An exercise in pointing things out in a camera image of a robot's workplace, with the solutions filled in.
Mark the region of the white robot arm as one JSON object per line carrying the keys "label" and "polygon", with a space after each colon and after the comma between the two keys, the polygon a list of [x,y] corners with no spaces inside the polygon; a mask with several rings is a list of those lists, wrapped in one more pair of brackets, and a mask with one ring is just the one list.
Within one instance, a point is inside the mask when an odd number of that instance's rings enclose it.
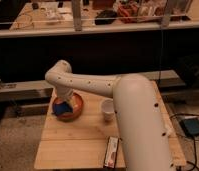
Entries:
{"label": "white robot arm", "polygon": [[74,90],[113,100],[126,171],[176,170],[156,92],[148,78],[135,73],[74,74],[71,65],[60,60],[46,72],[45,80],[57,93],[53,113],[66,121],[75,119],[81,111],[71,103]]}

